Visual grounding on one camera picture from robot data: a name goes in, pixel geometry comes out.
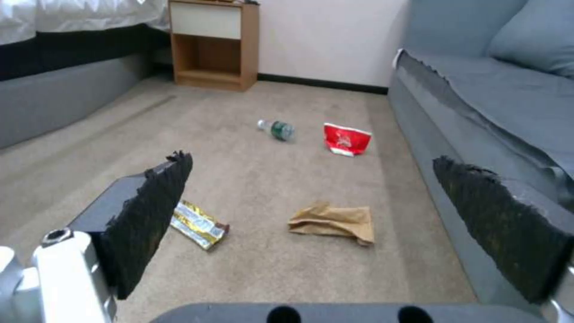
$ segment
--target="crumpled paper bag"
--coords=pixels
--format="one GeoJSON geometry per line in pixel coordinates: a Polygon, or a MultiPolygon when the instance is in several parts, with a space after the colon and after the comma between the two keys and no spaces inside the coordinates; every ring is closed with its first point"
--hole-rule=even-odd
{"type": "Polygon", "coordinates": [[[375,243],[369,207],[342,209],[318,201],[297,212],[288,225],[293,233],[356,237],[360,245],[375,243]]]}

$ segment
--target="nightstand shelf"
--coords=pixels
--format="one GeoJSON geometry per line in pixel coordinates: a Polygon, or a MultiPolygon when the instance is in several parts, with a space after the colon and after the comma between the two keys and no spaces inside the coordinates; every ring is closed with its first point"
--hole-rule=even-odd
{"type": "Polygon", "coordinates": [[[171,0],[177,84],[245,91],[257,81],[259,7],[171,0]]]}

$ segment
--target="white bedsheet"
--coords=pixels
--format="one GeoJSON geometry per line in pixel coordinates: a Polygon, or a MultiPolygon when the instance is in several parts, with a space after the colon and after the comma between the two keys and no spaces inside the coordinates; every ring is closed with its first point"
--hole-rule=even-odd
{"type": "Polygon", "coordinates": [[[0,45],[33,38],[35,15],[36,0],[0,0],[0,45]]]}
{"type": "Polygon", "coordinates": [[[166,21],[167,15],[167,0],[36,1],[39,32],[106,30],[141,23],[162,28],[161,21],[166,21]]]}

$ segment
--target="beige carpet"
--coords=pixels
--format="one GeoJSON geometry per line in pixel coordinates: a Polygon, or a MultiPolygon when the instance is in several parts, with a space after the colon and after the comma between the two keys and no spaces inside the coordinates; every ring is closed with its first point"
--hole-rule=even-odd
{"type": "Polygon", "coordinates": [[[384,96],[259,82],[247,93],[156,77],[67,128],[0,151],[0,244],[27,259],[115,178],[191,151],[184,198],[231,233],[205,253],[165,235],[120,322],[190,302],[473,302],[474,295],[384,96]],[[291,122],[294,143],[257,131],[291,122]],[[323,122],[372,130],[366,154],[336,156],[323,122]],[[287,220],[316,199],[370,206],[376,244],[300,236],[287,220]]]}

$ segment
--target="nightstand drawer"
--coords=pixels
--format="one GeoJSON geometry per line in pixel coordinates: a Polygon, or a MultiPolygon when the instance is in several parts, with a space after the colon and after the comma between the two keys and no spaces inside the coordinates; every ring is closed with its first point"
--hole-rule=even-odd
{"type": "Polygon", "coordinates": [[[241,39],[241,8],[171,2],[172,33],[241,39]]]}

